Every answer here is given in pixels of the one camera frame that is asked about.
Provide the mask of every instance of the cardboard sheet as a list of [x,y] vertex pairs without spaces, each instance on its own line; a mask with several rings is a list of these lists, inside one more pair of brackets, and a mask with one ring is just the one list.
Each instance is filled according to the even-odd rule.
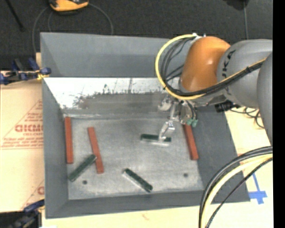
[[0,213],[44,198],[41,81],[0,86]]

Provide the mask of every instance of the blue clamp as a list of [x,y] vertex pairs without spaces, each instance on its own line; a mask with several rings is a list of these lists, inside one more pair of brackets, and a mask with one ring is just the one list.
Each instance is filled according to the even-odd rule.
[[40,69],[37,62],[32,57],[28,60],[30,71],[32,72],[24,72],[24,67],[20,60],[16,58],[11,65],[11,71],[7,72],[5,75],[0,74],[0,85],[8,85],[10,83],[40,78],[51,74],[52,70],[49,67]]
[[32,203],[24,208],[24,215],[9,225],[8,228],[28,228],[36,220],[41,219],[41,214],[38,211],[39,208],[45,205],[44,199]]

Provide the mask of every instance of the blue tape mark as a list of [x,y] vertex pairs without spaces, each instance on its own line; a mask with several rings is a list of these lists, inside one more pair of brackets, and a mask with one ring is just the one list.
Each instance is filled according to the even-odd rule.
[[256,174],[253,173],[252,176],[253,176],[253,179],[255,181],[257,191],[249,192],[248,193],[249,197],[250,197],[250,199],[256,199],[258,204],[263,204],[264,203],[263,198],[267,198],[267,194],[265,191],[260,190],[260,187],[259,187],[258,182],[257,182]]

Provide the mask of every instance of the black carpet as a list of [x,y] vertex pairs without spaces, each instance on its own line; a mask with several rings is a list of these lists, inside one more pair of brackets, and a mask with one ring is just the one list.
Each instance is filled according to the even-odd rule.
[[[25,64],[34,55],[32,29],[47,7],[45,0],[10,3],[26,30],[20,31],[6,0],[0,0],[0,70],[9,69],[15,58]],[[172,38],[196,32],[214,35],[231,44],[244,39],[273,39],[273,0],[90,0],[90,3],[108,14],[115,35]],[[37,51],[39,32],[49,30],[110,34],[110,25],[102,13],[91,7],[72,16],[51,13],[49,8],[36,24]],[[0,214],[0,228],[20,215]]]

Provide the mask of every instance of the red stick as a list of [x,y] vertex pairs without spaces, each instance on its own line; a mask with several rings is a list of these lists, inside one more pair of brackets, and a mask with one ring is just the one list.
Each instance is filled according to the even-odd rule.
[[73,158],[73,141],[72,141],[72,126],[71,118],[65,117],[65,131],[66,131],[66,162],[72,164]]
[[90,142],[91,142],[93,154],[96,155],[96,157],[97,157],[97,159],[95,161],[96,171],[98,174],[104,173],[104,171],[105,171],[104,165],[103,165],[103,161],[101,160],[101,155],[100,155],[100,151],[98,148],[98,142],[97,142],[94,127],[89,127],[88,132],[89,132],[89,137],[90,137]]
[[191,160],[197,160],[199,158],[198,150],[196,148],[195,140],[193,137],[191,126],[185,124],[184,125],[184,131],[186,135],[186,140],[190,152],[190,158]]

